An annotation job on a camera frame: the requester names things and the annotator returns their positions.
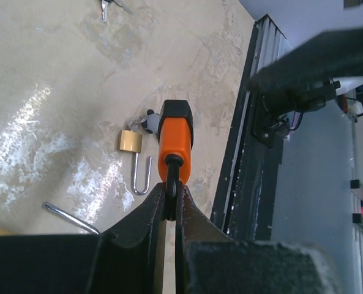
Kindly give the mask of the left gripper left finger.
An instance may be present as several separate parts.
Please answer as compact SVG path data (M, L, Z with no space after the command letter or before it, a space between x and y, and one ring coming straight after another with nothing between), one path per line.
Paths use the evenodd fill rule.
M161 293L164 185L100 234L0 236L0 293Z

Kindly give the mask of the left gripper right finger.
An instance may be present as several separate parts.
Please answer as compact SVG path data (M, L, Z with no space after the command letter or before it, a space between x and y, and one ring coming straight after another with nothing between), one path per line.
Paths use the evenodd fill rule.
M184 187L176 205L176 293L343 293L330 258L311 244L235 241Z

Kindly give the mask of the small brass padlock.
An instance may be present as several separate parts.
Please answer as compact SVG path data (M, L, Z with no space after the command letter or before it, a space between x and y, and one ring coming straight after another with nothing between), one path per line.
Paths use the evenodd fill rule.
M143 190L137 189L137 172L139 154L142 151L143 135L139 132L132 130L122 129L119 133L118 150L125 151L132 154L132 190L137 195L144 195L149 190L151 170L152 170L152 156L148 156L146 160L146 173L145 173L145 185Z

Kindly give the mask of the orange padlock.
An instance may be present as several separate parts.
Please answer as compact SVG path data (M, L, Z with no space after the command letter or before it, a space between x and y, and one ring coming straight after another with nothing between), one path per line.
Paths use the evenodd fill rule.
M165 214L176 219L176 204L191 173L193 115L186 100L165 100L157 130L158 171L165 185Z

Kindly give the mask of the large brass padlock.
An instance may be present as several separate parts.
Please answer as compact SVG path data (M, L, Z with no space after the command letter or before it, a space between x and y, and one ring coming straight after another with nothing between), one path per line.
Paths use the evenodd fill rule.
M48 212L58 216L59 218L75 225L78 228L81 228L82 230L90 233L90 234L95 234L95 235L99 235L100 231L98 229L96 229L93 225L73 216L72 214L52 205L51 203L48 202L44 202L42 204L42 208L46 209ZM14 235L14 233L1 228L0 227L0 236L9 236L9 235Z

